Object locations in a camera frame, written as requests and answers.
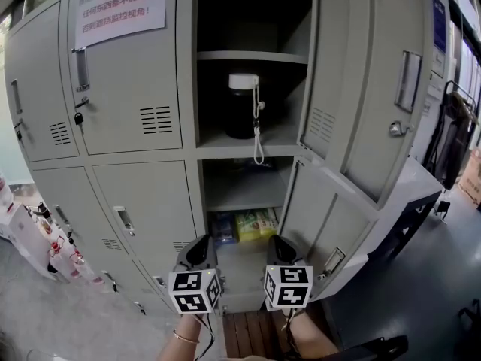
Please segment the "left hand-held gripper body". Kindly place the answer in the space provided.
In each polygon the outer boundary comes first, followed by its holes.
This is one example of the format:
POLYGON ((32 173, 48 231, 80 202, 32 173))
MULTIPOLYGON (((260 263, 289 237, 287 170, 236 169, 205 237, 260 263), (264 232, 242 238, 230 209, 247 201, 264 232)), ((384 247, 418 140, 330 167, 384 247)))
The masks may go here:
POLYGON ((213 313, 223 291, 217 266, 217 261, 175 265, 168 276, 168 294, 179 314, 213 313))

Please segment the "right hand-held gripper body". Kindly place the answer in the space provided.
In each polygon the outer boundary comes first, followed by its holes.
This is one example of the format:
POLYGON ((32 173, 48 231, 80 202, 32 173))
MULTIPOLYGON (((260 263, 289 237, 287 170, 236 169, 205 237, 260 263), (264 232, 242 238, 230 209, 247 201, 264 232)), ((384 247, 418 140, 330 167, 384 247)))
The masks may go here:
POLYGON ((298 265, 267 265, 265 305, 268 311, 305 308, 313 287, 313 268, 298 265))

